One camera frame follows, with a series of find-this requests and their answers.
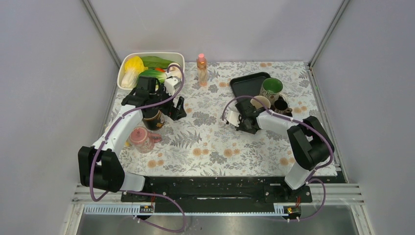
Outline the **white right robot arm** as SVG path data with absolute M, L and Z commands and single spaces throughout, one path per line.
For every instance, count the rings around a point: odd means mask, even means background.
M 271 131 L 288 138 L 295 163 L 285 175 L 281 197 L 288 202 L 300 195 L 300 187 L 309 181 L 318 168 L 325 167 L 327 159 L 334 158 L 334 145 L 315 116 L 297 120 L 278 114 L 265 107 L 252 104 L 240 112 L 226 111 L 222 118 L 237 130 L 255 134 L 259 130 Z

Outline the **pink glass mug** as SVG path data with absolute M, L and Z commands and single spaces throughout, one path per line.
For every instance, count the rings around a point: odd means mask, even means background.
M 161 141 L 161 135 L 151 133 L 144 127 L 135 128 L 128 137 L 128 143 L 143 154 L 151 152 L 155 143 Z

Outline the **brown striped small mug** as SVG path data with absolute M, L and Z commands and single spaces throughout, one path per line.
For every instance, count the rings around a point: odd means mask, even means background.
M 278 114 L 292 117 L 292 109 L 284 99 L 278 99 L 274 102 L 274 111 Z

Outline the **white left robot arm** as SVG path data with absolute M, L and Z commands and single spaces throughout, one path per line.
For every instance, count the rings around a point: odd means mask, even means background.
M 163 83 L 143 77 L 123 99 L 121 108 L 109 129 L 92 144 L 78 151 L 81 185 L 104 191 L 133 191 L 140 201 L 151 197 L 152 189 L 142 175 L 125 172 L 118 157 L 133 129 L 145 115 L 163 113 L 172 120 L 184 118 L 184 98 L 173 101 L 183 88 L 184 81 L 176 76 Z

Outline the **black serving tray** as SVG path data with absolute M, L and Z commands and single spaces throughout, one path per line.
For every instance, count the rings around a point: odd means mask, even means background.
M 245 75 L 239 78 L 232 79 L 230 82 L 230 85 L 231 85 L 231 90 L 234 96 L 236 97 L 236 103 L 242 100 L 250 101 L 252 98 L 259 95 L 262 82 L 266 78 L 272 78 L 272 77 L 266 72 L 258 72 L 258 73 Z M 286 98 L 284 97 L 283 92 L 280 94 L 278 99 L 284 99 L 286 101 Z M 271 107 L 269 110 L 274 111 L 274 104 L 273 105 L 271 104 Z

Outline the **beige upside-down mug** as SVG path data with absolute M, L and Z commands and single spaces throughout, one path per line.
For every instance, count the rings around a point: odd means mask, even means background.
M 266 78 L 260 87 L 259 95 L 273 103 L 279 98 L 283 90 L 283 83 L 277 78 Z

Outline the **cream floral mug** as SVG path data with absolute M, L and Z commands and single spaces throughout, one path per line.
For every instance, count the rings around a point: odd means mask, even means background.
M 254 98 L 252 98 L 250 100 L 250 103 L 255 107 L 256 110 L 264 107 L 270 109 L 271 107 L 269 99 L 261 95 L 257 95 Z

